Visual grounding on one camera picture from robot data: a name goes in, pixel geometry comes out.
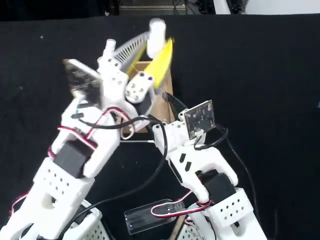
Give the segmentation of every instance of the circuit board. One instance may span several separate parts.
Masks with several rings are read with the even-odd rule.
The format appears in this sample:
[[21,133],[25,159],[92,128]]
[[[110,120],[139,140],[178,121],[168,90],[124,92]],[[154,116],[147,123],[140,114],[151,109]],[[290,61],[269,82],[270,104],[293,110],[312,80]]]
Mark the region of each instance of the circuit board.
[[184,112],[184,119],[190,140],[214,129],[216,125],[212,100]]

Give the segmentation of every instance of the black wire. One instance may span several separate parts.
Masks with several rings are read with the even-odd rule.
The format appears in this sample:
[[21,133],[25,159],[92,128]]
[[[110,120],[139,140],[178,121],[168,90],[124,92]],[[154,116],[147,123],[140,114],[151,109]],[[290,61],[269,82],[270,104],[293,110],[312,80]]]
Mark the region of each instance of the black wire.
[[173,5],[173,13],[179,15],[179,12],[177,10],[177,5],[181,2],[181,0],[179,0],[176,4],[175,4],[175,0],[172,0],[172,5]]
[[234,147],[232,146],[230,140],[228,137],[225,138],[226,142],[229,145],[229,148],[231,149],[231,151],[233,152],[233,154],[235,155],[235,157],[238,159],[238,161],[242,164],[244,170],[246,171],[246,174],[248,175],[249,181],[250,181],[250,185],[252,188],[252,195],[253,195],[253,204],[254,204],[254,211],[255,211],[255,216],[258,220],[258,222],[260,222],[260,216],[259,216],[259,209],[258,209],[258,203],[257,203],[257,194],[256,194],[256,189],[255,189],[255,185],[254,185],[254,181],[251,177],[251,174],[245,164],[245,162],[241,159],[241,157],[238,155],[238,153],[236,152],[236,150],[234,149]]
[[198,139],[194,142],[193,144],[193,148],[194,150],[197,150],[197,151],[200,151],[200,150],[203,150],[203,149],[208,149],[208,148],[211,148],[211,147],[215,147],[217,146],[218,144],[220,144],[223,140],[226,139],[226,137],[228,136],[228,133],[229,133],[229,130],[228,128],[226,127],[223,127],[219,124],[216,124],[215,125],[215,128],[222,133],[222,136],[216,140],[215,142],[211,143],[211,144],[205,144],[205,145],[202,145],[202,146],[196,146],[198,144],[198,142],[200,141],[201,137],[198,137]]
[[189,6],[188,3],[185,4],[185,9],[187,9],[187,7],[191,10],[191,12],[192,12],[193,14],[196,14],[195,11]]
[[61,231],[61,234],[59,236],[59,239],[62,239],[64,234],[67,232],[67,230],[69,229],[70,225],[78,218],[80,217],[81,215],[85,214],[86,212],[90,211],[91,209],[97,207],[98,205],[101,205],[101,204],[105,204],[107,202],[111,202],[111,201],[114,201],[114,200],[117,200],[117,199],[121,199],[123,197],[126,197],[126,196],[129,196],[131,194],[134,194],[142,189],[144,189],[146,186],[148,186],[155,178],[156,176],[158,175],[158,173],[160,172],[160,170],[162,169],[162,167],[164,166],[165,162],[166,162],[166,157],[167,157],[167,154],[168,154],[168,139],[167,139],[167,134],[166,134],[166,130],[165,130],[165,126],[164,124],[156,119],[156,118],[153,118],[153,117],[145,117],[145,116],[137,116],[129,121],[126,121],[124,123],[120,123],[120,124],[116,124],[116,125],[111,125],[111,126],[104,126],[104,125],[98,125],[98,124],[93,124],[93,123],[89,123],[89,122],[86,122],[86,121],[83,121],[81,119],[79,119],[80,122],[92,127],[92,128],[95,128],[95,129],[121,129],[123,127],[126,127],[136,121],[140,121],[140,120],[148,120],[150,121],[150,123],[157,123],[160,125],[161,127],[161,130],[162,130],[162,134],[163,134],[163,141],[164,141],[164,150],[163,150],[163,155],[162,155],[162,158],[160,160],[160,163],[158,165],[158,167],[156,168],[156,170],[154,171],[154,173],[143,183],[141,184],[140,186],[132,189],[132,190],[129,190],[127,192],[124,192],[120,195],[117,195],[117,196],[113,196],[113,197],[110,197],[110,198],[107,198],[107,199],[104,199],[104,200],[101,200],[101,201],[98,201],[97,203],[95,204],[92,204],[91,206],[89,207],[86,207],[83,211],[81,211],[79,214],[77,214],[76,216],[74,216],[69,222],[68,224],[64,227],[64,229]]

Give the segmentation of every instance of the robotic arm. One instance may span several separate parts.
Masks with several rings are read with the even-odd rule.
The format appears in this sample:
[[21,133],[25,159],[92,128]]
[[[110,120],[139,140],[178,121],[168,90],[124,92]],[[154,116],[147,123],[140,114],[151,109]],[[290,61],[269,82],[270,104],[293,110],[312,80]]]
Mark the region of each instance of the robotic arm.
[[[151,51],[157,52],[156,57],[131,80],[129,73],[135,68],[147,42],[149,45],[151,39],[157,39],[157,43],[161,43],[152,34],[150,28],[149,32],[116,50],[115,41],[109,39],[102,57],[98,58],[97,71],[75,59],[64,60],[74,100],[62,114],[60,132],[38,169],[22,206],[2,227],[0,240],[110,239],[100,222],[102,214],[98,209],[92,208],[76,219],[74,216],[90,206],[85,197],[96,175],[119,146],[121,137],[127,139],[150,123],[146,117],[131,120],[148,115],[156,97],[162,93],[172,59],[172,39],[164,45],[150,44],[157,48]],[[193,125],[187,118],[193,109],[180,113],[180,121],[164,123],[165,126],[156,124],[152,128],[155,145],[162,154],[167,135],[166,159],[181,185],[194,192],[200,202],[214,203],[189,216],[206,240],[216,237],[219,240],[265,240],[244,190],[234,188],[238,184],[236,173],[220,152],[213,147],[200,151],[194,149],[198,137],[204,136],[198,141],[204,143],[205,132],[214,127],[214,122],[206,118],[204,121],[209,123],[209,128],[200,127],[196,132],[191,130]],[[117,126],[115,115],[129,123],[129,136],[124,136],[123,128],[92,127]],[[232,189],[235,189],[233,194],[219,201],[213,199],[215,188],[212,185],[219,182],[216,177],[209,183],[203,183],[200,178],[201,174],[213,170],[227,176]],[[233,230],[235,223],[239,223],[241,230]]]

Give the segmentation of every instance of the yellow object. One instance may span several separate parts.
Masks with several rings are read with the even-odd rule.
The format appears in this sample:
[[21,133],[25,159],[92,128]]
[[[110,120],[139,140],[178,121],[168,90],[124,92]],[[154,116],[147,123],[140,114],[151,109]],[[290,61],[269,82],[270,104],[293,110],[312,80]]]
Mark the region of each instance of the yellow object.
[[145,52],[146,48],[147,48],[147,43],[144,43],[144,45],[141,48],[140,52],[138,52],[138,54],[136,55],[135,59],[133,60],[133,62],[129,66],[128,70],[126,71],[127,75],[130,75],[131,71],[135,68],[135,65],[136,65],[137,61],[141,58],[141,56]]
[[172,52],[173,39],[169,38],[161,52],[144,69],[145,73],[154,77],[154,89],[158,89],[165,80],[168,69],[170,68]]

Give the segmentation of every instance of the black fabric background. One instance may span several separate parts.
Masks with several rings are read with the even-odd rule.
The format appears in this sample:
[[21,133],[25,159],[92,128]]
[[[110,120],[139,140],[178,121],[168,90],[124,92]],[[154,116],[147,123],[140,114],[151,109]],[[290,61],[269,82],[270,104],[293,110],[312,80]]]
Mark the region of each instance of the black fabric background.
[[[174,37],[173,91],[192,107],[212,99],[216,121],[252,173],[262,227],[278,239],[315,239],[319,212],[320,15],[164,16]],[[62,59],[97,67],[107,38],[117,45],[148,30],[149,17],[0,22],[0,225],[26,192],[72,99]],[[144,153],[138,155],[136,148]],[[248,178],[228,147],[219,149]],[[160,153],[144,143],[121,145],[97,176],[91,203],[142,183]],[[129,237],[123,212],[185,192],[166,166],[145,190],[101,206],[117,239]],[[136,239],[169,236],[172,224]]]

